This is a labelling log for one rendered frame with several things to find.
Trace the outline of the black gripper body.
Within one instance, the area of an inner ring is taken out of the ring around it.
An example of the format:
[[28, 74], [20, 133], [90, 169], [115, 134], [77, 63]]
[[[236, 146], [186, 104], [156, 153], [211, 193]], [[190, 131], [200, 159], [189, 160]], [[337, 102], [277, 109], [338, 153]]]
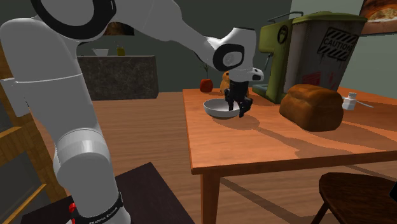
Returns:
[[237, 81], [230, 81], [230, 96], [233, 100], [243, 100], [245, 97], [249, 95], [248, 91], [249, 82], [237, 82]]

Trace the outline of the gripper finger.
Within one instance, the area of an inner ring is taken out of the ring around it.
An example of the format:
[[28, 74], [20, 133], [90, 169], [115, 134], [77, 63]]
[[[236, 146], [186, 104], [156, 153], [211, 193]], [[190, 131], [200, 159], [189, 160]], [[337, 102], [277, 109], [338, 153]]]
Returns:
[[253, 100], [250, 97], [245, 97], [243, 100], [238, 102], [239, 105], [239, 117], [242, 118], [244, 114], [251, 109]]
[[232, 111], [233, 110], [233, 105], [235, 101], [235, 94], [231, 92], [230, 89], [225, 89], [224, 90], [224, 95], [225, 95], [225, 100], [228, 103], [228, 110]]

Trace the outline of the orange rounded figure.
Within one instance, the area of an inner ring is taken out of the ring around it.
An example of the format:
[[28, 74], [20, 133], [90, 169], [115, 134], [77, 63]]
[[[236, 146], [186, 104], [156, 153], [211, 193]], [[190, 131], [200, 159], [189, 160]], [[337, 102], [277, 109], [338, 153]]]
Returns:
[[[248, 82], [236, 82], [236, 81], [234, 81], [233, 84], [236, 85], [236, 86], [238, 86], [238, 87], [241, 88], [241, 89], [246, 89], [246, 94], [245, 94], [245, 96], [246, 96], [246, 97], [249, 97], [249, 90], [248, 90], [248, 85], [247, 85]], [[230, 87], [229, 72], [226, 71], [226, 72], [224, 72], [223, 75], [222, 75], [222, 81], [221, 81], [221, 84], [220, 84], [220, 92], [221, 92], [221, 94], [222, 94], [222, 95], [225, 95], [225, 90], [226, 90], [227, 88], [229, 88], [229, 87]]]

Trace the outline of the white bowl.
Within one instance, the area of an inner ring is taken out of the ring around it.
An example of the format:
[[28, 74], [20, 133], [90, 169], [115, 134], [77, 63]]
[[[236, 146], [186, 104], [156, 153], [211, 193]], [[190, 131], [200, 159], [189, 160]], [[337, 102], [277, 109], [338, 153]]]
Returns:
[[229, 103], [224, 98], [209, 99], [203, 103], [204, 111], [214, 118], [229, 119], [240, 114], [240, 108], [236, 102], [230, 110]]

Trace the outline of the red vase with plant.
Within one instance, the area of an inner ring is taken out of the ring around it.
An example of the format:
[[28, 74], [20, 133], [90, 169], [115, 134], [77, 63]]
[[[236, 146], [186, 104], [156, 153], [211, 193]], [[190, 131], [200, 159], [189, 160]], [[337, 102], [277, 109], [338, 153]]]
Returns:
[[200, 82], [200, 91], [204, 93], [211, 92], [213, 90], [213, 83], [208, 76], [209, 66], [205, 63], [202, 63], [200, 66], [205, 70], [205, 79], [202, 79]]

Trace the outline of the wooden table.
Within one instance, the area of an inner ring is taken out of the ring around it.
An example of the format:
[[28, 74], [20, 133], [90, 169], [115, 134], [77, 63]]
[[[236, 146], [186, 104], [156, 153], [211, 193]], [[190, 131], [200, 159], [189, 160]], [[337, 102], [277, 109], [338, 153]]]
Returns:
[[201, 222], [216, 224], [222, 177], [397, 161], [397, 99], [358, 92], [358, 104], [334, 131], [309, 132], [259, 95], [242, 118], [209, 116], [203, 103], [220, 98], [183, 90], [190, 170], [200, 176]]

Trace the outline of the brown bread loaf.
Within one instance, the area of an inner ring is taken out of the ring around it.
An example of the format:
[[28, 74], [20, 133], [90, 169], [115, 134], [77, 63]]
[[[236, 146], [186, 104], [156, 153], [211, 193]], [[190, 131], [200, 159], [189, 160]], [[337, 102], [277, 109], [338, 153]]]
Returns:
[[344, 110], [342, 96], [324, 87], [297, 84], [291, 87], [281, 101], [279, 113], [310, 132], [337, 129]]

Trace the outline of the green coffee machine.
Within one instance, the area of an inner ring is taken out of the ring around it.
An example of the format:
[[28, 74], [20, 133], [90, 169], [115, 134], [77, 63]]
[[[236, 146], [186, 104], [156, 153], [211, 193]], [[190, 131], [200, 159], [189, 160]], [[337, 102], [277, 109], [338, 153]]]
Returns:
[[252, 91], [275, 104], [296, 84], [338, 90], [367, 21], [330, 11], [297, 11], [295, 16], [271, 18], [260, 30], [258, 49], [268, 55], [270, 76], [267, 84], [253, 85]]

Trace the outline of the grey stone counter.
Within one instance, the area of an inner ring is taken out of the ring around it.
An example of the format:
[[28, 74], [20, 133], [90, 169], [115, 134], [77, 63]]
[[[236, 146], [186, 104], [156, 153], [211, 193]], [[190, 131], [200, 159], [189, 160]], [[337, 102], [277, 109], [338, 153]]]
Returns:
[[91, 100], [155, 99], [159, 93], [154, 55], [79, 56]]

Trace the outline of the dark robot stand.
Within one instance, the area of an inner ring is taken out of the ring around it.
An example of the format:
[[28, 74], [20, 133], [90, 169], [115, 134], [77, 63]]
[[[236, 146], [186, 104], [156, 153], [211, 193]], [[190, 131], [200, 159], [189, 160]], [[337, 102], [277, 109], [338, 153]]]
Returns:
[[[154, 165], [149, 162], [115, 177], [132, 224], [195, 224]], [[22, 216], [20, 224], [66, 224], [71, 196]]]

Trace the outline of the dark wooden chair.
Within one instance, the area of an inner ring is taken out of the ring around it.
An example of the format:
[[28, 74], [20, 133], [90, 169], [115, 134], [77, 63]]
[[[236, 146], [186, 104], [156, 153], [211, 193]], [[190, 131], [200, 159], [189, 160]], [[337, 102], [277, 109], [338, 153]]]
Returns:
[[323, 205], [310, 224], [320, 224], [327, 211], [340, 224], [397, 224], [394, 181], [364, 174], [328, 172], [319, 179]]

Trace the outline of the wooden shelf unit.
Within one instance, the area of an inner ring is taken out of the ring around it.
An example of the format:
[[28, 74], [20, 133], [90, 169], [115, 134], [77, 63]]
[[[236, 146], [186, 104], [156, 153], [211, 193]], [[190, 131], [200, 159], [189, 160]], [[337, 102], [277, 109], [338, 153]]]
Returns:
[[[0, 80], [11, 78], [0, 44]], [[17, 117], [0, 83], [0, 224], [67, 197], [31, 114]]]

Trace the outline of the dark wall picture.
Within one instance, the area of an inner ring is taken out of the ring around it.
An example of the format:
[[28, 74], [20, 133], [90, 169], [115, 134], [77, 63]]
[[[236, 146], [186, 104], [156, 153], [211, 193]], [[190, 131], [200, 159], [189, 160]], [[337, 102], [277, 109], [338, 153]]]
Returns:
[[104, 36], [134, 36], [133, 27], [120, 22], [110, 22], [106, 27]]

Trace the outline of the bread wall picture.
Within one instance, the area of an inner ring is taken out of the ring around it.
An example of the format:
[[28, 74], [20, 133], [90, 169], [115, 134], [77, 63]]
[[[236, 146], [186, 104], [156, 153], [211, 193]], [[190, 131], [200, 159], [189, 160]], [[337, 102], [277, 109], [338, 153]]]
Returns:
[[363, 36], [397, 33], [397, 0], [363, 0], [359, 15], [368, 20]]

